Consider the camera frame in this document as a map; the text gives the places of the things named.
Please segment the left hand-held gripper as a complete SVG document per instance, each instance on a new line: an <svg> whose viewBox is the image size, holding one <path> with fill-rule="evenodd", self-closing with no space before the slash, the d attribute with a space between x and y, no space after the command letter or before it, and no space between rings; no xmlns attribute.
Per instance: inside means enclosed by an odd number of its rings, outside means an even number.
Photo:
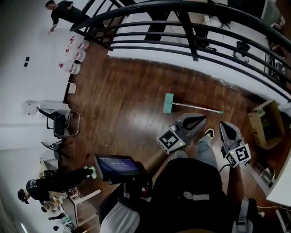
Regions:
<svg viewBox="0 0 291 233"><path fill-rule="evenodd" d="M168 154L174 153L190 144L206 123L206 116L199 113L184 113L177 121L162 130L156 140Z"/></svg>

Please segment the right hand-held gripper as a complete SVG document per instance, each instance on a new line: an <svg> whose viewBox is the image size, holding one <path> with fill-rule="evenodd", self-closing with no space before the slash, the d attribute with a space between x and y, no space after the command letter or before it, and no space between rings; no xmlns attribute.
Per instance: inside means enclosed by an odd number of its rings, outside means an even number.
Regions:
<svg viewBox="0 0 291 233"><path fill-rule="evenodd" d="M244 139L238 139L235 142L228 142L228 139L236 139L240 136L240 131L237 126L230 122L220 121L220 135L223 142L221 152L223 158L226 159L232 168L239 167L251 158L249 145L244 142Z"/></svg>

